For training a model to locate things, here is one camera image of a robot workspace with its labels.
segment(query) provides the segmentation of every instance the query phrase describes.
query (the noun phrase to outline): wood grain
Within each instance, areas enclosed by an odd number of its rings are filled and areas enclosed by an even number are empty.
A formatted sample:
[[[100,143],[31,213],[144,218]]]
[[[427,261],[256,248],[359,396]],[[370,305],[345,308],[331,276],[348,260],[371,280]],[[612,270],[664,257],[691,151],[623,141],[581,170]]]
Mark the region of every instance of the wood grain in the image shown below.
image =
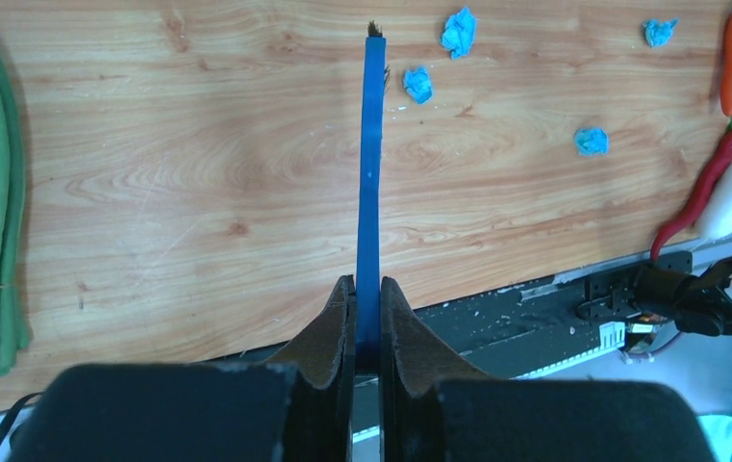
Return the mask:
[[[366,25],[389,41],[383,272],[418,307],[647,249],[711,155],[729,0],[0,0],[34,333],[0,410],[89,361],[285,341],[355,265]],[[678,16],[648,49],[641,23]],[[416,106],[401,74],[426,64]],[[575,154],[600,125],[608,157]]]

